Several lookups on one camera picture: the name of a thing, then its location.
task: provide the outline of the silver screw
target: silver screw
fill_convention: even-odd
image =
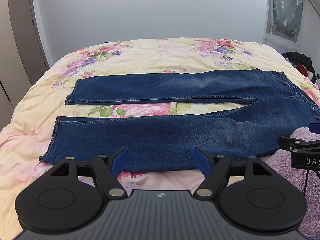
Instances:
[[[197,190],[197,194],[200,197],[209,197],[212,194],[212,191],[207,188],[201,188]]]
[[[113,188],[109,190],[109,194],[113,197],[120,197],[124,194],[124,190],[121,188]]]

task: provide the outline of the door frame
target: door frame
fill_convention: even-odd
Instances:
[[[30,7],[31,7],[31,14],[32,14],[32,19],[33,19],[33,26],[34,26],[34,29],[35,29],[35,32],[36,32],[36,38],[37,38],[37,41],[38,41],[38,44],[39,44],[39,47],[40,47],[40,51],[41,51],[41,54],[42,54],[42,58],[44,60],[44,64],[45,66],[47,67],[47,69],[50,69],[49,67],[49,64],[48,64],[48,61],[47,61],[47,58],[45,56],[45,53],[44,53],[44,49],[42,47],[42,43],[41,43],[41,39],[40,39],[40,35],[39,35],[39,31],[38,31],[38,27],[37,27],[37,22],[36,22],[36,15],[35,15],[35,10],[33,8],[33,0],[30,0]]]

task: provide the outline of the gray ribbed plate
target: gray ribbed plate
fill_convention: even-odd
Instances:
[[[297,231],[257,236],[228,224],[209,201],[189,191],[134,190],[113,200],[91,224],[68,234],[46,236],[24,231],[18,240],[302,240]]]

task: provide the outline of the bed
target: bed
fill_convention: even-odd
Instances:
[[[64,104],[77,79],[131,73],[201,73],[219,69],[283,71],[318,106],[320,92],[273,48],[256,42],[226,39],[143,39],[81,48],[60,59],[28,91],[15,108],[11,123],[0,133],[0,239],[10,240],[22,229],[14,209],[19,192],[51,165],[40,163],[51,140],[56,116],[123,117],[204,114],[240,107],[234,103],[156,103],[105,106]],[[198,170],[152,173],[122,172],[123,185],[142,189],[190,189],[204,179]],[[241,178],[231,178],[229,183]],[[92,184],[90,178],[80,178]]]

